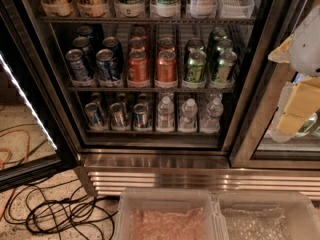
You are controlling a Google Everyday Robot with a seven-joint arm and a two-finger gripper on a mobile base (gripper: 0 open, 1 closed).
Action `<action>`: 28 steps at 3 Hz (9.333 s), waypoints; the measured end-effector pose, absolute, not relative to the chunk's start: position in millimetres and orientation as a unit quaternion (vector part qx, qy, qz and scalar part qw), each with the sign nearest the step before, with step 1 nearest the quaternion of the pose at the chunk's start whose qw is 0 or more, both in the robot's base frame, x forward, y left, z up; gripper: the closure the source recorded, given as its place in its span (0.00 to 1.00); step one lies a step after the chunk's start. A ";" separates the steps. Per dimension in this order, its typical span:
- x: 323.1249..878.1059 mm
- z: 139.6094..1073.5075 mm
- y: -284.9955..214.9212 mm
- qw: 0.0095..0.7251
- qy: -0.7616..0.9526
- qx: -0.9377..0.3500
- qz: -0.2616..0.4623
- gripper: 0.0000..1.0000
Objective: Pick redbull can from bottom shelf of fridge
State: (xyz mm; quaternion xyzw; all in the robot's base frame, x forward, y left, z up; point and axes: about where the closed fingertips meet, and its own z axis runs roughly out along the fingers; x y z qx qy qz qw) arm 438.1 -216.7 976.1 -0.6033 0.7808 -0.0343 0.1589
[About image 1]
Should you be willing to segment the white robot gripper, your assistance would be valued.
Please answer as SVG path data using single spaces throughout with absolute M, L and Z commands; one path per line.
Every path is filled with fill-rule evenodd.
M 271 138 L 278 143 L 292 139 L 320 109 L 320 5 L 315 6 L 293 36 L 288 36 L 269 55 L 275 63 L 289 63 L 293 70 L 312 77 L 283 87 L 272 120 Z

